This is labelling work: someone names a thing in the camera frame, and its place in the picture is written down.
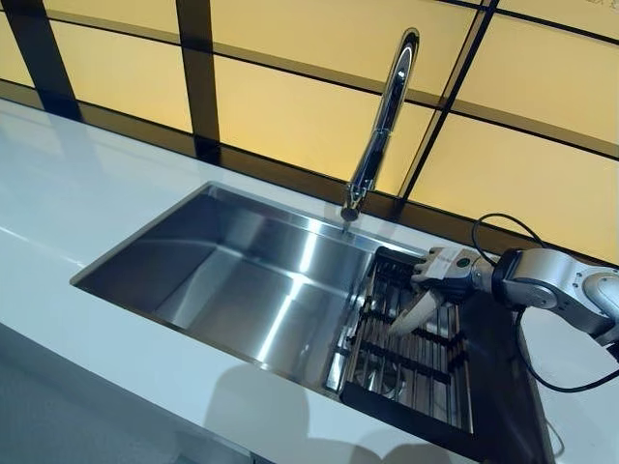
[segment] chrome faucet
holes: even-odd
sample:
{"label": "chrome faucet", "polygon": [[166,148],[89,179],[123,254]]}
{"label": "chrome faucet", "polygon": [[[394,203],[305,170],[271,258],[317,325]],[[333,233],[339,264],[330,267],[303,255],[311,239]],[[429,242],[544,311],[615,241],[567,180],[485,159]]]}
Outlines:
{"label": "chrome faucet", "polygon": [[419,31],[414,27],[406,29],[387,77],[368,146],[357,164],[352,179],[346,185],[346,198],[339,212],[346,222],[352,222],[359,217],[366,195],[374,189],[391,132],[394,130],[399,109],[408,89],[408,78],[413,70],[418,50]]}

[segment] black grid line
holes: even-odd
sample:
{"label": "black grid line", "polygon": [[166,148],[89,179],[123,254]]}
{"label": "black grid line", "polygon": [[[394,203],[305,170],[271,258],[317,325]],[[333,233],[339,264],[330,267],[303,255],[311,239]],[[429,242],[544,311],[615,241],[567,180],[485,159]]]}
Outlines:
{"label": "black grid line", "polygon": [[426,128],[426,133],[422,139],[421,144],[417,148],[413,162],[411,163],[408,173],[402,183],[398,195],[403,201],[406,201],[413,190],[413,186],[419,179],[427,157],[429,156],[434,142],[438,137],[439,132],[443,129],[447,115],[452,110],[452,106],[456,101],[457,92],[459,91],[468,70],[473,63],[475,54],[482,43],[482,39],[486,33],[487,27],[490,24],[494,10],[498,5],[499,0],[485,0],[483,6],[486,7],[483,10],[478,10],[475,13],[473,22],[468,31],[464,44],[456,59],[452,73],[443,90],[442,99],[445,101],[442,109],[437,109],[432,114],[429,124]]}
{"label": "black grid line", "polygon": [[45,111],[80,121],[43,0],[2,0],[2,5]]}
{"label": "black grid line", "polygon": [[211,4],[209,0],[177,0],[176,12],[183,50],[183,66],[189,98],[195,154],[217,161],[220,155],[220,124],[215,87],[215,58],[212,53]]}
{"label": "black grid line", "polygon": [[[477,5],[462,0],[434,0],[449,5],[466,7],[480,12],[486,12],[486,5]],[[188,8],[185,2],[179,2],[183,8]],[[599,34],[590,33],[583,29],[566,26],[563,24],[547,21],[541,18],[535,18],[527,14],[518,14],[507,10],[496,9],[496,13],[510,15],[518,19],[536,22],[545,26],[554,27],[562,30],[569,30],[575,34],[584,35],[590,38],[596,38],[603,42],[619,43],[612,38],[601,36]],[[64,22],[68,24],[89,27],[107,32],[123,34],[130,37],[145,39],[149,41],[159,42],[163,44],[179,45],[181,38],[177,34],[160,31],[152,28],[136,26],[118,21],[100,19],[81,14],[69,14],[65,12],[47,11],[47,16],[54,21]],[[224,43],[209,43],[204,46],[204,41],[186,41],[183,44],[184,55],[186,61],[193,60],[195,63],[209,63],[208,57],[202,57],[197,52],[208,53],[236,61],[241,61],[251,65],[271,69],[282,73],[290,73],[299,75],[319,82],[338,85],[343,88],[357,90],[360,92],[370,93],[373,95],[381,95],[384,87],[384,82],[361,77],[346,72],[338,72],[315,65],[298,62],[286,58],[281,58],[266,53],[247,50],[244,48],[227,45]],[[430,109],[444,109],[445,97],[436,96],[427,92],[409,89],[404,100],[407,103],[417,104]],[[586,134],[573,130],[562,129],[542,121],[536,121],[525,116],[516,115],[507,111],[499,111],[493,108],[488,108],[482,105],[467,101],[456,101],[450,110],[451,113],[471,118],[477,121],[483,121],[495,126],[508,128],[514,131],[520,131],[529,135],[538,136],[540,138],[551,140],[553,142],[568,145],[579,150],[589,152],[602,157],[619,159],[619,145],[613,144],[604,140],[597,139]]]}

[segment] robotic arm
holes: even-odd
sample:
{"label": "robotic arm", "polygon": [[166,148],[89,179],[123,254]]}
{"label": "robotic arm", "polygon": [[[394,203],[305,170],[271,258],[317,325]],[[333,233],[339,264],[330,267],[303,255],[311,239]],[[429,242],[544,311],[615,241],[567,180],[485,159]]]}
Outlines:
{"label": "robotic arm", "polygon": [[[554,312],[619,360],[616,269],[590,266],[548,248],[508,249],[493,265],[467,248],[437,247],[429,251],[424,263],[415,266],[411,280],[427,290],[417,301],[418,307],[428,307],[428,302],[430,306],[444,301],[460,303],[481,290],[507,307],[534,306]],[[403,313],[391,332],[402,334],[414,329],[405,319],[412,321],[415,311],[413,306]]]}

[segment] white countertop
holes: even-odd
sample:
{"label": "white countertop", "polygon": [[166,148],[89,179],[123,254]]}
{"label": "white countertop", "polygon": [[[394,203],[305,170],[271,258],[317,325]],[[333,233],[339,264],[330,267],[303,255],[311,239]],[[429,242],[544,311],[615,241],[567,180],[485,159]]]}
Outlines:
{"label": "white countertop", "polygon": [[[71,287],[80,269],[209,181],[338,217],[335,205],[0,100],[0,323],[277,463],[469,462]],[[373,217],[356,225],[414,247],[448,243]],[[578,384],[614,368],[582,334],[529,312],[530,351],[550,379]],[[618,392],[617,383],[578,395],[541,388],[565,445],[558,462],[619,462]]]}

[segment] stainless steel sink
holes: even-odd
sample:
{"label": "stainless steel sink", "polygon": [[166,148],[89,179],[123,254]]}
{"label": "stainless steel sink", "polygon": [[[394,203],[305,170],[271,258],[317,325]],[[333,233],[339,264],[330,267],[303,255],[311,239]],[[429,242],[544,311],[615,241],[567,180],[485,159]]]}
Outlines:
{"label": "stainless steel sink", "polygon": [[72,283],[324,392],[372,254],[385,245],[209,184]]}

